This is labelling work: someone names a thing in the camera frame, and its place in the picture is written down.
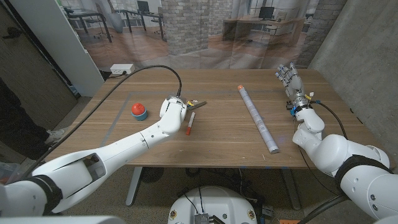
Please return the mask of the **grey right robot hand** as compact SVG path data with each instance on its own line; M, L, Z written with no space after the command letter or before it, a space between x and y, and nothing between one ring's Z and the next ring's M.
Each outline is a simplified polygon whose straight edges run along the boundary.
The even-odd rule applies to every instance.
M280 64L275 75L285 87L286 95L291 100L294 107L298 108L308 104L302 79L298 75L298 71L293 62L291 62L289 66Z

